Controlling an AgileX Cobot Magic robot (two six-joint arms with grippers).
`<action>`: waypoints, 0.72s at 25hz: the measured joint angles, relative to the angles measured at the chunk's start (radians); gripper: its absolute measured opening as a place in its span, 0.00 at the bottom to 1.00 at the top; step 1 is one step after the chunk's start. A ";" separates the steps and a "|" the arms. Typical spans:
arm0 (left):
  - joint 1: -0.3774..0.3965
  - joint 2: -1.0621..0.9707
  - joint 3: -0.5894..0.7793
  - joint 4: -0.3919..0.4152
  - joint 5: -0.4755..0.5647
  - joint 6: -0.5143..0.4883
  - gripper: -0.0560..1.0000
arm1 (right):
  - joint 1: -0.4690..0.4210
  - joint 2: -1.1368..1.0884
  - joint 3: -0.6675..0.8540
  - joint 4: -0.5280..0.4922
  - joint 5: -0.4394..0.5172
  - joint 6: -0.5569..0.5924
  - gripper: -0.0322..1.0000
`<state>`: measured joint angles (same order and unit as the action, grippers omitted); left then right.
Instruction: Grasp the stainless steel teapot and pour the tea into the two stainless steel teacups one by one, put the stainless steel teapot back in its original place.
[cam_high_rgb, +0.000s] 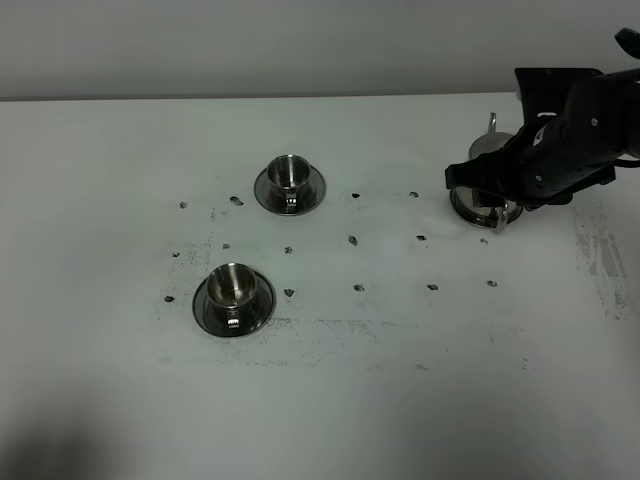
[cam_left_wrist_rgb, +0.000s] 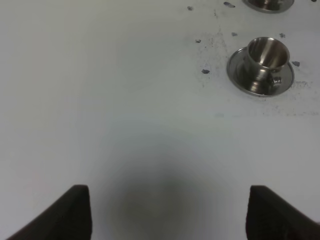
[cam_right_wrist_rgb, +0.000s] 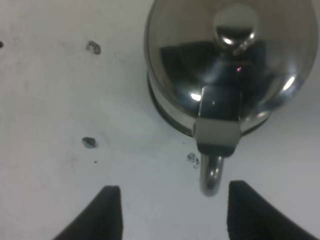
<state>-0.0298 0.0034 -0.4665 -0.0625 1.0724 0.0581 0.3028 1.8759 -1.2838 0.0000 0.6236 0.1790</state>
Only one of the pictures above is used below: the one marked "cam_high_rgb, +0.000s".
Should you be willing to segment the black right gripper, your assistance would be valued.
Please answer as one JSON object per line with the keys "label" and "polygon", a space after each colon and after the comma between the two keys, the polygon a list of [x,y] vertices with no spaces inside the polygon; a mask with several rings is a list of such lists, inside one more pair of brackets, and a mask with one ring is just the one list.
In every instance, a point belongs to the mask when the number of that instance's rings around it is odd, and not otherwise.
{"label": "black right gripper", "polygon": [[474,206],[528,210],[566,205],[616,179],[616,108],[610,74],[593,68],[517,68],[524,125],[505,148],[445,169],[448,190],[472,190]]}

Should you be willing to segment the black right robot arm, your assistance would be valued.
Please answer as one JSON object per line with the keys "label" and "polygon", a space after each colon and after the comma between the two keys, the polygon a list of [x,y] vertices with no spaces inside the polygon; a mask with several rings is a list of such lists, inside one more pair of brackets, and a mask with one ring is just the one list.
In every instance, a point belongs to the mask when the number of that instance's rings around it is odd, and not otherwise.
{"label": "black right robot arm", "polygon": [[524,124],[506,144],[445,171],[495,204],[529,210],[564,205],[574,193],[639,165],[639,72],[518,68]]}

